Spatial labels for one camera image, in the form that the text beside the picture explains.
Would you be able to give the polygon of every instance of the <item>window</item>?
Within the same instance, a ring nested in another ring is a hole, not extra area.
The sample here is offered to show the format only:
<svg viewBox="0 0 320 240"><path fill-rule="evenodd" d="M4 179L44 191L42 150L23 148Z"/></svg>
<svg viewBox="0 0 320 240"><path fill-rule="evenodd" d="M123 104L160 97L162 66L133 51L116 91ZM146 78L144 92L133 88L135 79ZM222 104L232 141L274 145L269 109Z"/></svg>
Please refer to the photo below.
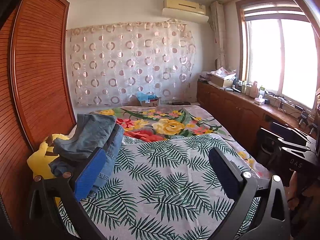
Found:
<svg viewBox="0 0 320 240"><path fill-rule="evenodd" d="M313 109L318 75L316 36L304 13L288 0L264 1L242 9L247 80Z"/></svg>

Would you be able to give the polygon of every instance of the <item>cardboard box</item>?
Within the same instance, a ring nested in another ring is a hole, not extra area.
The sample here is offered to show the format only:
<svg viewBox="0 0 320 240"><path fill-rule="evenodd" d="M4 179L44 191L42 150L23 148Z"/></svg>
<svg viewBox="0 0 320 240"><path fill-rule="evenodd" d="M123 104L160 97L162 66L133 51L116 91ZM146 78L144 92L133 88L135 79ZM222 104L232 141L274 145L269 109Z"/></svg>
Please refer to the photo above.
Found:
<svg viewBox="0 0 320 240"><path fill-rule="evenodd" d="M222 78L217 77L215 75L211 76L211 82L219 87L224 88L231 88L233 84L233 80L223 80Z"/></svg>
<svg viewBox="0 0 320 240"><path fill-rule="evenodd" d="M158 103L159 103L159 99L150 99L150 100L140 101L140 105L145 107L158 106Z"/></svg>

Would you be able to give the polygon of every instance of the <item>stack of folded clothes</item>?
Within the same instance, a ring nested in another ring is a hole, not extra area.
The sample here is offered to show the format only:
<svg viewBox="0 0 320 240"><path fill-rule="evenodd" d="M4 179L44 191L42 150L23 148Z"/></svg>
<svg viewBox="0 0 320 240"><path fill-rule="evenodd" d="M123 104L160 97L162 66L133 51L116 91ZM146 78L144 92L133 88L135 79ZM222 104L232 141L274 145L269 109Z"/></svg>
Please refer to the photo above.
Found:
<svg viewBox="0 0 320 240"><path fill-rule="evenodd" d="M124 129L116 124L116 118L112 115L78 114L77 119L76 131L71 139L54 140L53 152L59 157L49 166L55 176L65 171L72 172L96 147L101 147L106 152L106 163L89 192L89 196L94 196L112 174Z"/></svg>

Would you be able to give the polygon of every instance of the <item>air conditioner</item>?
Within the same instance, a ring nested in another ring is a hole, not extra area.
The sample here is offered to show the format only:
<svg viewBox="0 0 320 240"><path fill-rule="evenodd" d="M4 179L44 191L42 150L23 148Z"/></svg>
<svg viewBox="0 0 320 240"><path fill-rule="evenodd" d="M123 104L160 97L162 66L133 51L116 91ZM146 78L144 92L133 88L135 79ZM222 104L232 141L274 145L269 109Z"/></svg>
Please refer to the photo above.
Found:
<svg viewBox="0 0 320 240"><path fill-rule="evenodd" d="M186 0L164 0L162 15L196 23L206 23L209 19L204 5Z"/></svg>

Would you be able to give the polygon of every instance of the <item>pink bottle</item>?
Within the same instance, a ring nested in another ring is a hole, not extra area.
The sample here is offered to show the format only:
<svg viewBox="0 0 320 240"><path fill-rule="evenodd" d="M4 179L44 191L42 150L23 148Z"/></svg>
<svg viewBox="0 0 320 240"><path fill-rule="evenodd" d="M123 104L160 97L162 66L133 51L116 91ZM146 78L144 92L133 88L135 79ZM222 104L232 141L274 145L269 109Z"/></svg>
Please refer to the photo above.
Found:
<svg viewBox="0 0 320 240"><path fill-rule="evenodd" d="M250 89L250 97L257 98L259 95L258 83L255 81Z"/></svg>

